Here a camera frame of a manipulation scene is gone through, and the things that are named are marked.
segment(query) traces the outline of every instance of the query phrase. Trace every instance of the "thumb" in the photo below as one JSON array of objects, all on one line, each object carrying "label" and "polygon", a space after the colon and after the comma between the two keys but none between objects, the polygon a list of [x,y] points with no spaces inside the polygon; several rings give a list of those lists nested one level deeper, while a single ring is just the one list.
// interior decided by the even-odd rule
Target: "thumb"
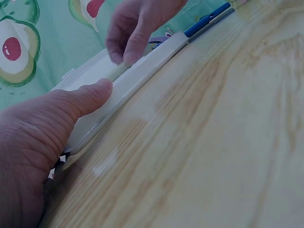
[{"label": "thumb", "polygon": [[141,57],[147,47],[150,35],[152,34],[148,25],[149,23],[145,22],[144,16],[140,15],[137,26],[128,39],[124,51],[123,60],[126,64],[134,64]]},{"label": "thumb", "polygon": [[81,116],[90,114],[100,108],[110,97],[112,93],[112,81],[103,78],[92,85],[84,85],[77,90],[67,93],[68,106],[76,109],[68,113],[74,113],[74,121]]}]

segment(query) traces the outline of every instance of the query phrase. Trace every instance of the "knuckle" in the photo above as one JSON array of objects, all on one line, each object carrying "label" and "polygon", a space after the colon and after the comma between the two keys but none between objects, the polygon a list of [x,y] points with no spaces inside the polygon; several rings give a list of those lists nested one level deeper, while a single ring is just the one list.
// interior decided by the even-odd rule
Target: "knuckle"
[{"label": "knuckle", "polygon": [[94,86],[84,85],[84,86],[82,86],[82,89],[83,89],[84,93],[87,94],[88,97],[93,99],[93,101],[98,101],[102,97],[101,89],[95,85]]},{"label": "knuckle", "polygon": [[146,35],[144,35],[143,33],[133,33],[130,38],[129,41],[132,43],[143,43],[146,42],[147,38]]}]

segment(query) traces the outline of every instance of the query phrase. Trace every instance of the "finger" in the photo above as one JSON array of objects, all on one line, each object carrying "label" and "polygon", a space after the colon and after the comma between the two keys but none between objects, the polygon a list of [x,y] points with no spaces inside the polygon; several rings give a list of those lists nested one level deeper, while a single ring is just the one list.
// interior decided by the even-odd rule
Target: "finger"
[{"label": "finger", "polygon": [[152,30],[147,26],[144,16],[139,17],[137,26],[131,34],[123,55],[126,64],[134,64],[143,54],[147,47]]},{"label": "finger", "polygon": [[122,36],[123,36],[122,30],[117,25],[116,20],[112,19],[105,40],[105,45],[106,48],[108,49],[111,60],[116,64],[121,64],[123,61],[124,50],[120,45]]},{"label": "finger", "polygon": [[76,122],[81,116],[90,114],[100,108],[112,93],[112,81],[101,79],[92,85],[84,85],[78,90],[65,93],[61,100],[65,103],[65,111]]}]

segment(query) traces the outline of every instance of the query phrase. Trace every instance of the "wood grain surface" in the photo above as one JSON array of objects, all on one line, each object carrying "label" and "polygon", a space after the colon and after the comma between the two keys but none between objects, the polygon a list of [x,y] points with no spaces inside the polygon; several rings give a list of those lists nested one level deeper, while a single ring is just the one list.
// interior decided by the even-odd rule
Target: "wood grain surface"
[{"label": "wood grain surface", "polygon": [[138,91],[41,227],[304,227],[304,1],[252,0]]}]

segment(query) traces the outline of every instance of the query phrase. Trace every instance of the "blue marker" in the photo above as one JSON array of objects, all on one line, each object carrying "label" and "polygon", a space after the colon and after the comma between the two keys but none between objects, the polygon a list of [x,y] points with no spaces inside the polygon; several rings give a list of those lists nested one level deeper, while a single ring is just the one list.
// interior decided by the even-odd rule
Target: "blue marker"
[{"label": "blue marker", "polygon": [[212,21],[215,17],[223,13],[225,10],[229,9],[231,7],[231,4],[229,2],[225,3],[221,7],[217,8],[215,11],[210,13],[209,15],[206,15],[202,19],[200,19],[197,23],[192,25],[189,29],[187,29],[184,33],[186,37],[192,37],[195,33],[200,31],[203,27],[209,24],[210,21]]}]

